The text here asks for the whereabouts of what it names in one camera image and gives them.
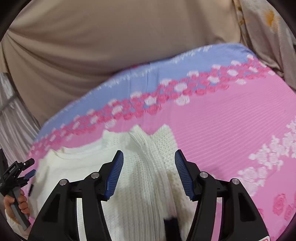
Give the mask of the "person's left hand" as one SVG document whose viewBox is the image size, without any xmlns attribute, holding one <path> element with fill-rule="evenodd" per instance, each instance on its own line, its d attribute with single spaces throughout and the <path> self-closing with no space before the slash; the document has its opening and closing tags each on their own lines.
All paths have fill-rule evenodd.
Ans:
<svg viewBox="0 0 296 241">
<path fill-rule="evenodd" d="M 6 195 L 4 197 L 4 207 L 5 207 L 5 211 L 7 213 L 7 215 L 13 220 L 15 221 L 17 224 L 19 223 L 18 218 L 15 216 L 15 214 L 13 213 L 13 210 L 11 209 L 11 205 L 15 202 L 15 199 L 9 195 Z M 18 202 L 19 202 L 19 209 L 21 210 L 21 212 L 23 214 L 26 215 L 30 215 L 30 209 L 29 209 L 29 205 L 27 203 L 27 197 L 25 197 L 25 193 L 23 192 L 23 190 L 20 190 L 20 196 L 18 197 Z"/>
</svg>

